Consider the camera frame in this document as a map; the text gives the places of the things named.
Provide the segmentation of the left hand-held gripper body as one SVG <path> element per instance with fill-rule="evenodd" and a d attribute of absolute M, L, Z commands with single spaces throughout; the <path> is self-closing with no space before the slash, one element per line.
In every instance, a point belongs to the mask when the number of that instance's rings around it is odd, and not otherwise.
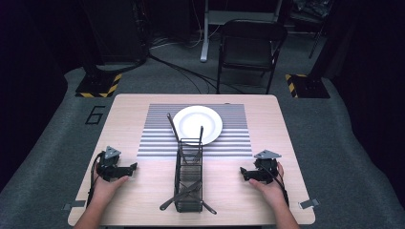
<path fill-rule="evenodd" d="M 97 164 L 97 173 L 106 181 L 112 178 L 121 178 L 128 175 L 126 167 L 118 167 L 119 155 L 121 151 L 107 146 L 105 151 L 100 153 L 99 163 Z"/>

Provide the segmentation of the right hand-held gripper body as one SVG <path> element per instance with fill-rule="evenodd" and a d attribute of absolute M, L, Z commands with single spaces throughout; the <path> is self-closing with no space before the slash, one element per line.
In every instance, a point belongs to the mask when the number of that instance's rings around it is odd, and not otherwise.
<path fill-rule="evenodd" d="M 256 154 L 254 156 L 256 170 L 252 172 L 250 177 L 258 181 L 264 181 L 265 183 L 272 182 L 279 174 L 277 161 L 279 157 L 279 154 L 270 150 L 263 150 Z"/>

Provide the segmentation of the metal knife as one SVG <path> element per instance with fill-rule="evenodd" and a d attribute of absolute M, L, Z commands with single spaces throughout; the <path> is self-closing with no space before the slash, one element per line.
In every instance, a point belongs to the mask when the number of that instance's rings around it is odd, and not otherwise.
<path fill-rule="evenodd" d="M 181 160 L 183 161 L 183 163 L 187 163 L 186 158 L 185 158 L 185 154 L 184 154 L 184 149 L 183 149 L 185 142 L 183 142 L 182 138 L 180 138 L 179 135 L 178 135 L 178 132 L 177 132 L 177 129 L 175 127 L 172 115 L 170 113 L 167 113 L 166 117 L 169 120 L 171 129 L 172 129 L 172 131 L 174 133 L 174 136 L 175 136 L 175 139 L 177 141 L 177 145 L 178 145 L 177 154 L 181 157 Z"/>

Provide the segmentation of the black wire cutlery caddy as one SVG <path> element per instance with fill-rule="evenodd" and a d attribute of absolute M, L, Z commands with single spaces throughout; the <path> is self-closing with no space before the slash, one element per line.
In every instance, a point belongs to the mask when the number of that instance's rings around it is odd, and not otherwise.
<path fill-rule="evenodd" d="M 201 186 L 191 193 L 203 198 L 203 155 L 200 159 L 197 159 L 199 143 L 192 145 L 191 140 L 183 139 L 182 141 L 185 142 L 183 149 L 187 163 L 183 163 L 181 157 L 177 154 L 174 195 L 194 182 L 200 181 Z"/>

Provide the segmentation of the person's left hand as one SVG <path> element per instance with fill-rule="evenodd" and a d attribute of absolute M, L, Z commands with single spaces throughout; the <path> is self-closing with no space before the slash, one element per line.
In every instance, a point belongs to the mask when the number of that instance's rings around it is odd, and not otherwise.
<path fill-rule="evenodd" d="M 106 181 L 103 178 L 96 178 L 94 193 L 90 204 L 98 208 L 105 208 L 113 198 L 116 190 L 122 186 L 127 180 L 128 176 L 121 177 L 112 182 Z"/>

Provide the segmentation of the person's right hand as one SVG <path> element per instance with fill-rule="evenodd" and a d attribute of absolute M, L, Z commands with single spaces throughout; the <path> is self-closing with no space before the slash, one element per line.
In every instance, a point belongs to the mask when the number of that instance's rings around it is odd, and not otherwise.
<path fill-rule="evenodd" d="M 255 179 L 250 179 L 248 181 L 250 185 L 262 193 L 263 197 L 271 208 L 275 205 L 287 204 L 284 195 L 284 169 L 281 163 L 278 163 L 278 172 L 279 174 L 277 178 L 269 184 L 264 184 Z"/>

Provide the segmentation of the grey striped placemat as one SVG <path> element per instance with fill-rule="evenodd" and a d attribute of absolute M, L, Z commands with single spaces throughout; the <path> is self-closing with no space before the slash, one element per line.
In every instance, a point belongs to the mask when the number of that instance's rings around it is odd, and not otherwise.
<path fill-rule="evenodd" d="M 175 156 L 178 145 L 169 120 L 180 110 L 197 104 L 150 104 L 138 156 Z M 203 156 L 252 156 L 243 104 L 199 104 L 216 111 L 223 120 L 220 136 L 202 146 Z"/>

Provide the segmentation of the grey tape strip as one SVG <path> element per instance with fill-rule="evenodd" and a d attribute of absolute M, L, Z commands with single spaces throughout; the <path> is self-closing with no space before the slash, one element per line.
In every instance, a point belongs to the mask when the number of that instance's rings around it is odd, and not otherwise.
<path fill-rule="evenodd" d="M 75 207 L 84 207 L 86 205 L 85 200 L 74 200 L 72 202 L 65 203 L 61 210 L 62 211 L 71 211 Z"/>
<path fill-rule="evenodd" d="M 320 204 L 317 198 L 308 199 L 302 202 L 299 202 L 298 205 L 301 209 L 313 208 Z"/>

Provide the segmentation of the dark metal cutlery piece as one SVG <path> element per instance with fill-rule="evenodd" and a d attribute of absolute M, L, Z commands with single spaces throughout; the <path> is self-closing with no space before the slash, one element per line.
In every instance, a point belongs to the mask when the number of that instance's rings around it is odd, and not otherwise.
<path fill-rule="evenodd" d="M 167 209 L 167 207 L 178 200 L 181 200 L 183 198 L 185 198 L 186 196 L 188 196 L 191 192 L 196 191 L 200 186 L 201 186 L 201 182 L 200 181 L 196 181 L 194 182 L 192 185 L 190 185 L 189 187 L 184 188 L 182 191 L 180 191 L 179 193 L 175 194 L 174 196 L 172 196 L 170 199 L 168 199 L 167 201 L 165 201 L 161 206 L 160 206 L 160 210 L 164 211 Z"/>
<path fill-rule="evenodd" d="M 188 193 L 184 198 L 178 201 L 177 210 L 180 213 L 200 213 L 203 208 L 213 215 L 217 214 L 217 211 L 210 207 L 201 197 L 194 193 Z"/>

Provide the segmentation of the white plate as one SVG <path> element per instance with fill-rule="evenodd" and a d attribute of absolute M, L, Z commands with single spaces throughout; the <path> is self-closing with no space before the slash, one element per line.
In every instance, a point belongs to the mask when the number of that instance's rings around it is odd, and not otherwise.
<path fill-rule="evenodd" d="M 223 120 L 211 108 L 189 106 L 177 112 L 173 118 L 180 138 L 191 140 L 192 145 L 199 143 L 200 128 L 203 126 L 202 145 L 216 140 L 223 130 Z"/>

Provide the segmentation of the black stand base striped tape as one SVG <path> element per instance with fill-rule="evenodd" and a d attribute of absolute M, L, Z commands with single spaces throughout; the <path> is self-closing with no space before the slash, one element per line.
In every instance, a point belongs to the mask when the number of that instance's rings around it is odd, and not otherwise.
<path fill-rule="evenodd" d="M 305 74 L 287 74 L 286 80 L 294 98 L 330 98 L 321 79 L 312 79 Z"/>
<path fill-rule="evenodd" d="M 75 90 L 80 97 L 110 97 L 117 89 L 121 73 L 103 73 L 101 76 L 86 75 Z"/>

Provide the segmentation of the black folding chair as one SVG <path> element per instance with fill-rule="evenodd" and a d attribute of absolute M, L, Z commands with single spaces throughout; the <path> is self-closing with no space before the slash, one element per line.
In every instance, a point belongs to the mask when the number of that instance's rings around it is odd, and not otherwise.
<path fill-rule="evenodd" d="M 269 93 L 280 50 L 288 30 L 277 22 L 233 19 L 221 30 L 216 93 L 220 92 L 223 69 L 269 73 L 266 94 Z"/>

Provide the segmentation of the black cabinet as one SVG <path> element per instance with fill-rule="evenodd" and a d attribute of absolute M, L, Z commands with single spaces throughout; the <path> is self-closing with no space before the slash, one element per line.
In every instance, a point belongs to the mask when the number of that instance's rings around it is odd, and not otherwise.
<path fill-rule="evenodd" d="M 138 0 L 82 0 L 105 64 L 143 63 L 146 42 Z"/>

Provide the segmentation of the white desk frame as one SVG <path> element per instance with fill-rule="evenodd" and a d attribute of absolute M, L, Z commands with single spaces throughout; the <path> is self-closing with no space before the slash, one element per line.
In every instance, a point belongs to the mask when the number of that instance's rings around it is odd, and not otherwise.
<path fill-rule="evenodd" d="M 276 0 L 276 7 L 271 12 L 254 12 L 254 11 L 234 11 L 234 10 L 211 10 L 209 0 L 204 0 L 203 11 L 203 42 L 201 51 L 201 62 L 206 62 L 209 50 L 209 26 L 221 26 L 227 21 L 233 19 L 257 19 L 266 21 L 277 21 L 280 16 L 280 10 L 283 0 Z"/>

